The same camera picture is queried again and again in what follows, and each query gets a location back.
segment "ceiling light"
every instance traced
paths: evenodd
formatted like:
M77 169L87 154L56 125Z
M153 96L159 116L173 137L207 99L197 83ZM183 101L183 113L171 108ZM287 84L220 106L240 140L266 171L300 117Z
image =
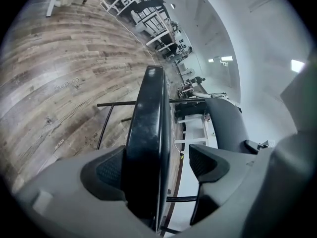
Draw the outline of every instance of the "ceiling light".
M221 60L223 60L223 61L233 61L233 58L232 58L232 56L222 57Z
M291 65L292 65L292 71L299 73L301 72L305 64L301 61L292 60Z

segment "black metal bar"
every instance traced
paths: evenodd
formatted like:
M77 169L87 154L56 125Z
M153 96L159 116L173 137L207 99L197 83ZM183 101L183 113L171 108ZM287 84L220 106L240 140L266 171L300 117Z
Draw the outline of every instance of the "black metal bar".
M99 103L97 107L110 107L110 106L126 106L135 105L135 101L122 101L122 102L109 102L109 103Z
M145 20L145 21L143 21L144 23L146 23L146 22L148 22L148 21L151 21L153 18L155 18L155 17L157 17L156 15L154 15L154 16L152 16L152 17L149 17L147 20Z
M148 23L146 23L146 22L143 22L145 25L147 25L148 27L150 27L152 30L153 30L153 32L155 32L156 33L156 31L148 24Z
M184 103L184 102L203 102L205 98L194 98L194 99L169 99L170 103ZM109 102L109 103L98 103L97 107L110 107L110 106L126 106L135 105L135 101L122 101L122 102Z
M167 202L182 203L182 202L193 202L197 200L197 196L168 196Z
M184 75L187 75L187 74L192 74L192 72L190 71L190 72L188 72L188 73L185 73L185 74L183 74L183 76L184 76Z
M130 118L126 118L126 119L122 119L122 120L121 120L121 122L124 122L124 121L130 121L130 120L132 120L132 117L130 117Z
M160 25L163 28L163 24L158 20L158 16L156 15L154 19L157 21L157 26Z
M177 231L177 230L174 230L174 229L170 229L170 228L166 228L166 227L161 227L160 228L162 231L165 231L165 232L168 232L168 233L171 233L171 234L179 234L180 231Z
M183 103L183 102L203 102L206 98L194 98L194 99L169 99L170 103Z
M152 20L151 20L151 22L152 22L152 24L158 29L158 30L160 30L159 28L158 28L158 25L159 25L159 21L158 21L158 19L157 19L157 16L155 15L154 16L154 18L153 18L153 20L154 20L154 23L152 22Z
M98 145L97 145L97 150L99 150L99 148L100 148L101 141L102 141L102 139L103 139L103 136L104 136L104 133L105 133L105 129L106 129L107 123L108 123L108 121L109 121L109 118L110 118L111 112L112 112L112 110L113 110L113 107L114 107L114 105L111 106L110 111L109 111L109 113L108 113L108 115L107 115L106 121L105 121L105 123L104 123L103 129L101 130L101 134L100 134L99 141L98 141Z

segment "black rail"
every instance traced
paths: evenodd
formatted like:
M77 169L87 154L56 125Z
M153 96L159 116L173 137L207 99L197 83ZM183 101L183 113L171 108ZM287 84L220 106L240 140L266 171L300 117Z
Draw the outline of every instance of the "black rail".
M197 200L197 196L168 196L167 202L181 203L181 202L194 202Z
M194 98L194 99L169 99L170 103L184 103L184 102L203 102L205 98ZM111 107L111 106L125 106L125 105L135 105L135 101L122 101L122 102L108 102L108 103L98 103L97 107Z
M162 231L165 231L165 232L168 232L168 233L171 233L171 234L179 234L180 231L177 231L177 230L174 230L174 229L170 229L170 228L166 228L166 227L161 227L160 228Z
M121 120L121 122L124 122L124 121L130 121L130 120L132 120L132 117L130 117L130 118L126 118L126 119L122 119L122 120Z
M108 113L108 115L107 115L106 121L105 121L105 123L104 123L103 129L101 130L101 134L100 134L99 141L98 141L98 145L97 145L97 150L99 150L99 148L100 148L101 141L102 141L102 139L103 139L103 136L104 136L104 133L105 133L105 129L106 129L107 123L108 123L108 121L109 121L109 118L110 118L111 112L112 112L112 110L113 110L113 107L114 107L114 105L111 106L110 111L109 111L109 113Z

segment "wooden floor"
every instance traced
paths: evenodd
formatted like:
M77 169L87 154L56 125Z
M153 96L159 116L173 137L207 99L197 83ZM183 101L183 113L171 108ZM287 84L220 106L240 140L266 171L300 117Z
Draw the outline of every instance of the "wooden floor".
M109 108L136 100L149 53L99 0L74 0L45 17L49 0L30 0L7 34L0 59L0 170L15 192L58 158L95 150ZM146 36L138 35L145 43ZM180 77L153 49L176 96ZM125 144L133 106L115 107L102 147ZM176 138L182 130L174 125ZM170 189L179 152L173 146Z

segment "white wall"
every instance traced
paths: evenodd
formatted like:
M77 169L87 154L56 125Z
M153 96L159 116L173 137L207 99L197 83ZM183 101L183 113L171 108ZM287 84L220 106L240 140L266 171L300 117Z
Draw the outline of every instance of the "white wall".
M243 114L250 115L244 116L250 136L278 140L295 132L293 120L279 95L296 76L291 71L290 61L306 61L313 42L292 6L286 0L172 1L176 4L175 14L184 29L186 26L186 33L193 46L195 43L193 48L198 53L199 61L202 61L202 71L206 76L219 81L223 89L228 86L225 71L223 74L219 70L212 71L211 65L205 62L205 56L214 51L230 52L230 45L224 41L225 33L228 34L234 54L223 55L233 55L238 65L235 75L232 73L234 70L229 70L229 86L233 93L241 93ZM197 10L202 8L204 2L212 7L210 16L208 11ZM217 27L221 25L217 22L217 16L225 28L225 31L220 31L220 36L212 35L218 32ZM205 24L197 27L197 22ZM231 99L238 100L239 96L237 94ZM259 120L262 125L255 129L252 124Z
M235 89L237 94L233 98L240 102L240 79L236 61L224 70L219 70L217 64L208 63L208 59L215 56L235 56L229 35L210 3L205 0L164 1L170 17L180 23L197 56L201 71L195 76L217 78L222 84ZM170 3L175 4L176 8L172 9Z
M240 103L235 101L234 96L236 96L236 92L234 91L233 88L225 86L217 79L214 79L212 76L206 77L206 80L201 83L201 86L206 90L207 93L227 93L229 99L236 104L237 106L240 106Z
M295 132L279 95L296 76L291 59L305 61L313 46L299 16L286 0L208 1L224 23L236 54L242 110L250 116L244 116L249 134L278 140ZM262 126L254 129L257 118Z
M194 77L202 77L204 76L201 66L199 64L196 52L192 52L188 55L186 59L184 59L180 64L184 64L186 69L193 69L195 71L194 75L184 75L183 79L186 81L187 79L191 79Z

